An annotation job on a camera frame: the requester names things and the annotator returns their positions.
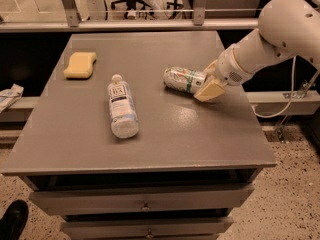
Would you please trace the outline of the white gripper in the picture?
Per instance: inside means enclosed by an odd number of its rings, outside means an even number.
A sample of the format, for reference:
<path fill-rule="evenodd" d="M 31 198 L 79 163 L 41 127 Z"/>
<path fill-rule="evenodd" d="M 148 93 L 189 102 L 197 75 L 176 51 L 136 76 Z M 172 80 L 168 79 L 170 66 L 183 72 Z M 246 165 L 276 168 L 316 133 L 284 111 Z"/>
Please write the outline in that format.
<path fill-rule="evenodd" d="M 250 80 L 253 75 L 246 72 L 237 62 L 234 54 L 235 45 L 229 46 L 222 52 L 217 61 L 211 62 L 203 72 L 210 76 L 204 85 L 194 94 L 194 97 L 201 101 L 207 102 L 225 92 L 226 83 L 230 86 L 242 85 Z"/>

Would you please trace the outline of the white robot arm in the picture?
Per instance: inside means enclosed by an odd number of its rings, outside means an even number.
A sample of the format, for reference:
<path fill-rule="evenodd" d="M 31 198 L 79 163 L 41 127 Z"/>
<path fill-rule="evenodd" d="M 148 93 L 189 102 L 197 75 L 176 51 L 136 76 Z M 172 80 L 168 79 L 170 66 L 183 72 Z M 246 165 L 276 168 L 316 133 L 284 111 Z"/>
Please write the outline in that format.
<path fill-rule="evenodd" d="M 320 14 L 305 0 L 271 0 L 258 26 L 232 44 L 204 70 L 208 78 L 194 97 L 210 101 L 258 71 L 300 56 L 320 70 Z"/>

